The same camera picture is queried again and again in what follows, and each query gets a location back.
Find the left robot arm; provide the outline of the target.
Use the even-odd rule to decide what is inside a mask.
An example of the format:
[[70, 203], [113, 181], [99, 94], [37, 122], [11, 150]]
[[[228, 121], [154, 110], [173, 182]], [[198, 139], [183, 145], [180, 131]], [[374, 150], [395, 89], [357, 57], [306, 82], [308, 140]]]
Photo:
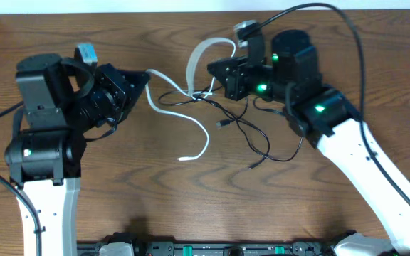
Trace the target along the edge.
[[76, 255], [76, 209], [85, 133], [108, 124], [115, 132], [149, 82], [144, 71], [86, 64], [55, 53], [16, 67], [25, 130], [14, 129], [5, 160], [18, 201], [26, 255]]

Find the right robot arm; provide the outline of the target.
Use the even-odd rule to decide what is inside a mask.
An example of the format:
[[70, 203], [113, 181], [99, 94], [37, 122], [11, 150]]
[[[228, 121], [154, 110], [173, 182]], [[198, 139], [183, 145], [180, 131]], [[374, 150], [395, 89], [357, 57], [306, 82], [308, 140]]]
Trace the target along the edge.
[[284, 105], [291, 129], [307, 139], [351, 181], [387, 232], [387, 239], [351, 234], [331, 247], [335, 255], [410, 255], [410, 182], [383, 152], [362, 112], [326, 85], [306, 32], [284, 31], [266, 65], [262, 36], [248, 39], [248, 55], [210, 63], [208, 72], [239, 100], [257, 95]]

